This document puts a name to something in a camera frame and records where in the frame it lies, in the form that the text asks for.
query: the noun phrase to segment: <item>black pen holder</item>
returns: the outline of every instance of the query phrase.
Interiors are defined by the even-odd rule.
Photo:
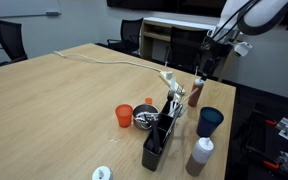
[[[177,108],[174,110],[173,117],[169,116],[170,101],[167,101],[162,112],[159,114],[157,130],[160,140],[159,152],[153,151],[153,132],[151,131],[143,144],[142,165],[151,171],[155,171],[163,156],[163,153],[169,149],[167,144],[170,144],[173,137],[175,121],[181,111],[182,105],[176,103]]]

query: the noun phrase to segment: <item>gray wall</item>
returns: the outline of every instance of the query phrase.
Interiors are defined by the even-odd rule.
[[[6,20],[23,24],[23,39],[29,57],[85,43],[106,43],[119,39],[122,19],[160,17],[189,22],[216,24],[217,18],[160,12],[112,9],[106,0],[59,0],[62,15],[49,18],[24,17]],[[277,27],[268,33],[245,37],[253,45],[251,52],[231,65],[225,79],[288,97],[288,31]],[[0,60],[7,59],[0,52]]]

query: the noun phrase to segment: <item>whiteboard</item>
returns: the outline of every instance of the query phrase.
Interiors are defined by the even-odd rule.
[[[59,15],[58,0],[0,0],[0,17]]]

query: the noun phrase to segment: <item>blue cup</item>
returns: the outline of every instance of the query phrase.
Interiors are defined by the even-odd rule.
[[[223,114],[212,107],[203,107],[197,124],[196,133],[200,137],[210,137],[224,120]]]

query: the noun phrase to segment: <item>office chair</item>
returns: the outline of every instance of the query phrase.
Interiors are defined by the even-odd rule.
[[[140,47],[139,34],[142,21],[143,18],[139,20],[122,20],[120,30],[121,40],[108,39],[108,47],[126,54],[131,54],[134,51],[138,51]]]
[[[170,66],[195,75],[201,64],[200,46],[207,37],[207,30],[186,30],[177,27],[171,29],[171,42],[165,55],[165,66]]]
[[[22,41],[22,24],[6,22],[0,20],[0,44],[10,57],[11,61],[1,62],[0,66],[15,63],[27,59],[23,41]]]

